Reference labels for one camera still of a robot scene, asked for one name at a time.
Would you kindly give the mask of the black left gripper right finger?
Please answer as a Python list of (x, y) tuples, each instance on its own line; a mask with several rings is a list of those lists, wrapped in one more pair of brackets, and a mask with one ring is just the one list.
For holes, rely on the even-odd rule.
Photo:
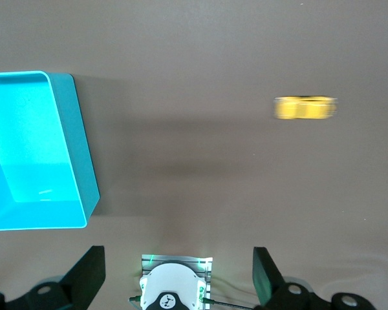
[(310, 309), (310, 293), (287, 282), (266, 247), (253, 248), (252, 280), (261, 309)]

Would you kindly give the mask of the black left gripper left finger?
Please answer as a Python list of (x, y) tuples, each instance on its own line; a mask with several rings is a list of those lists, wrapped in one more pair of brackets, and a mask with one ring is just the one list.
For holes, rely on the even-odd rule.
[(105, 281), (105, 248), (93, 245), (58, 282), (39, 284), (7, 309), (88, 309)]

